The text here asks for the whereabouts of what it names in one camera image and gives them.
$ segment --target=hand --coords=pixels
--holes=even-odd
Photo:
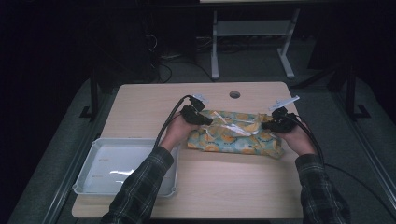
[[[294,127],[289,133],[276,133],[276,135],[285,139],[289,147],[299,156],[304,154],[317,154],[311,139],[300,126]]]
[[[180,113],[176,113],[174,118],[169,123],[166,134],[160,143],[161,147],[171,151],[174,146],[189,136],[192,130],[197,130],[199,125],[189,124]]]

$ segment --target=plaid shirt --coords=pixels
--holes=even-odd
[[[173,157],[163,147],[156,147],[124,182],[101,223],[146,223],[166,171]],[[347,203],[327,177],[316,155],[296,160],[303,186],[301,204],[303,223],[350,223]]]

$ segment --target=folded cloth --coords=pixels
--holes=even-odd
[[[263,155],[276,159],[284,154],[280,139],[262,129],[262,122],[271,120],[271,116],[215,110],[204,110],[201,114],[213,119],[213,122],[191,132],[188,148]]]

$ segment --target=wooden tabletop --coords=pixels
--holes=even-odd
[[[240,98],[230,97],[239,91]],[[268,113],[276,100],[290,98],[282,82],[183,83],[124,85],[106,121],[102,137],[156,138],[175,104],[187,94],[202,94],[205,109]],[[297,113],[293,104],[286,106]],[[282,143],[280,160],[265,156],[201,152],[182,144],[177,193],[158,198],[156,218],[299,218],[301,187],[294,165],[297,155]],[[78,195],[75,217],[101,217],[112,196]]]

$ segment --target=clear plastic tray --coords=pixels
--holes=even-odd
[[[149,155],[155,139],[99,138],[81,168],[73,190],[76,194],[115,195],[123,181]],[[165,174],[159,197],[172,196],[176,191],[179,146],[172,150],[175,162]]]

